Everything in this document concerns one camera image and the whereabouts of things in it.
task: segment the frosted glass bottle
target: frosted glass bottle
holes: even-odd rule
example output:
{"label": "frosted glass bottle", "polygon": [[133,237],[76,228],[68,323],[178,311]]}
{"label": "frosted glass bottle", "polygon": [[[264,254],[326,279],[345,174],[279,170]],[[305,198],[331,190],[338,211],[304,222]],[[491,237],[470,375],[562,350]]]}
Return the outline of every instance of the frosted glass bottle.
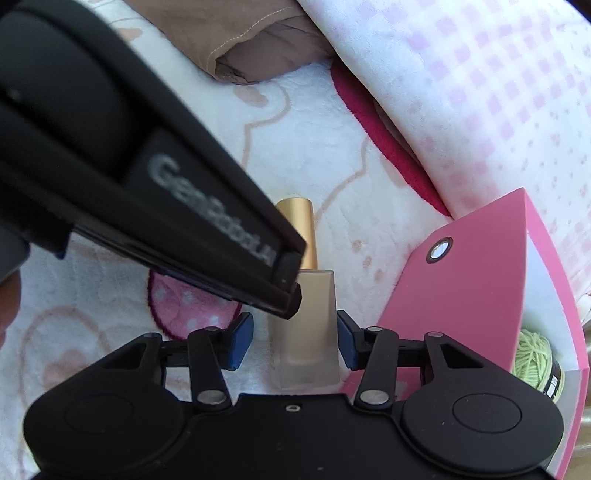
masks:
{"label": "frosted glass bottle", "polygon": [[327,387],[339,382],[335,274],[317,270],[311,201],[290,198],[277,208],[306,240],[298,282],[298,312],[284,320],[269,315],[271,378],[282,390]]}

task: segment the gold bottle cap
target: gold bottle cap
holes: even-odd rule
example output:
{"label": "gold bottle cap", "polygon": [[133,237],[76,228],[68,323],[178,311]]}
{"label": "gold bottle cap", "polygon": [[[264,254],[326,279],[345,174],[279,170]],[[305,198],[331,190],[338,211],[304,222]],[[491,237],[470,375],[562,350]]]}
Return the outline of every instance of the gold bottle cap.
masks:
{"label": "gold bottle cap", "polygon": [[300,269],[317,270],[316,233],[314,232],[314,209],[308,199],[295,197],[284,199],[275,205],[285,218],[306,240],[306,252],[301,259]]}

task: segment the green yarn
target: green yarn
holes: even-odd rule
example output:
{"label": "green yarn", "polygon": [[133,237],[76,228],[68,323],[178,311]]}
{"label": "green yarn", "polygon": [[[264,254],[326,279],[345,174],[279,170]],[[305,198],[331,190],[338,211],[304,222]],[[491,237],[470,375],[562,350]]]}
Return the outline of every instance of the green yarn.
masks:
{"label": "green yarn", "polygon": [[[536,390],[543,392],[552,374],[552,348],[550,342],[539,333],[523,329],[519,333],[517,353],[513,363],[513,375]],[[564,390],[564,372],[560,368],[560,382],[554,402]]]}

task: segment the pink checkered fabric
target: pink checkered fabric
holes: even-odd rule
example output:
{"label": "pink checkered fabric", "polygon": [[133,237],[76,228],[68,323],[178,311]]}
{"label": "pink checkered fabric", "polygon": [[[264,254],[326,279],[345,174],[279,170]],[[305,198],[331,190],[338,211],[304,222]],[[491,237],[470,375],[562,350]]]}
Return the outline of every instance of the pink checkered fabric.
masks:
{"label": "pink checkered fabric", "polygon": [[571,5],[300,3],[405,135],[454,217],[524,186],[575,297],[591,289],[591,26]]}

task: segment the pillow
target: pillow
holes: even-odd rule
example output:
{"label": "pillow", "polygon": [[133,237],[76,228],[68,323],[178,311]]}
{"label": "pillow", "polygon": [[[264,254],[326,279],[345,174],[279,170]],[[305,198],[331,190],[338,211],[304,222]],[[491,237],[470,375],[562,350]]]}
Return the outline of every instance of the pillow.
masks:
{"label": "pillow", "polygon": [[296,0],[126,2],[222,82],[261,82],[334,55]]}

